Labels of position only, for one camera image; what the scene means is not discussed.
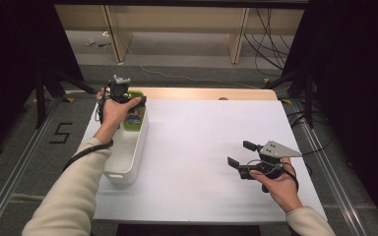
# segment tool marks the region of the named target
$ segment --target green object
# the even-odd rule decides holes
[[[138,96],[144,96],[140,91],[129,90],[129,98],[134,98]],[[144,114],[146,113],[146,106],[139,108],[131,108],[127,112],[127,117],[124,121],[124,130],[125,131],[137,131],[141,129],[141,124],[143,124]]]

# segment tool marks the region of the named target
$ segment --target person's right hand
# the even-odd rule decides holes
[[[282,162],[290,164],[290,158],[284,157],[282,158]],[[294,169],[289,164],[286,164],[284,169],[292,175],[296,175]],[[296,184],[286,173],[283,173],[277,179],[269,179],[257,170],[252,170],[250,174],[255,180],[266,186],[273,200],[279,204],[285,213],[302,207],[302,202],[297,195]]]

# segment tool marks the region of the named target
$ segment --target cream fleece sleeve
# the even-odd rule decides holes
[[[79,146],[78,152],[97,145],[101,145],[100,141],[91,138]],[[95,214],[95,194],[110,155],[110,149],[102,149],[70,165],[26,224],[23,236],[89,236]]]
[[[336,235],[327,220],[309,206],[303,206],[288,212],[286,220],[290,227],[301,236]]]

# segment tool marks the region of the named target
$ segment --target hand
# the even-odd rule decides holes
[[[290,164],[290,159],[284,157],[282,158],[282,162]],[[295,175],[293,167],[289,164],[286,164],[284,169]],[[263,175],[257,170],[252,170],[250,174],[255,180],[266,186],[273,200],[279,204],[285,213],[302,207],[302,202],[297,195],[296,184],[287,174],[283,173],[282,176],[277,179],[269,179],[266,175]]]
[[[100,99],[102,94],[103,89],[97,93],[96,99]],[[103,123],[94,134],[94,138],[97,138],[103,144],[109,143],[121,122],[125,120],[127,111],[140,101],[140,97],[135,97],[127,103],[121,104],[112,99],[107,99],[103,105]]]

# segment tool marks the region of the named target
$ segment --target floor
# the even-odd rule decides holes
[[[66,32],[81,65],[85,81],[93,86],[102,85],[112,73],[129,76],[141,85],[187,86],[209,88],[262,88],[264,79],[275,80],[281,73],[278,67],[284,65],[285,54],[291,45],[293,36],[274,36],[273,43],[282,52],[282,59],[273,51],[262,48],[263,52],[275,65],[262,57],[256,57],[255,51],[244,39],[241,56],[237,64],[231,64],[226,46],[225,35],[203,33],[135,33],[123,63],[114,60],[109,36],[104,32]],[[262,35],[247,35],[252,44],[257,45]],[[272,43],[265,38],[267,47]],[[20,156],[26,151],[33,152],[33,158],[26,163],[28,167],[22,172],[23,178],[15,183],[16,191],[4,206],[0,214],[0,235],[14,235],[21,232],[25,222],[31,218],[33,211],[54,183],[60,170],[81,141],[87,120],[76,122],[76,118],[89,115],[93,109],[92,96],[80,93],[70,85],[64,85],[66,91],[75,97],[72,103],[59,105],[47,131],[56,130],[57,125],[68,120],[75,120],[71,129],[72,136],[66,148],[49,147],[53,136],[44,136],[38,140],[37,149],[28,150],[29,141],[34,136],[35,107],[34,95],[26,102],[26,112],[20,114],[14,122],[13,129],[3,142],[0,154],[0,191],[17,166]],[[323,107],[315,101],[313,110],[314,129],[310,129],[299,118],[303,110],[303,98],[290,98],[286,93],[289,84],[283,84],[275,91],[283,101],[286,116],[295,134],[299,148],[304,153],[305,163],[314,183],[320,201],[326,211],[329,223],[337,235],[378,235],[378,210],[365,192],[358,177],[347,164],[347,157],[342,151],[335,134],[325,119]],[[51,159],[51,156],[62,156]],[[96,235],[114,235],[117,224],[109,221],[93,222]],[[290,235],[285,223],[260,225],[261,235]]]

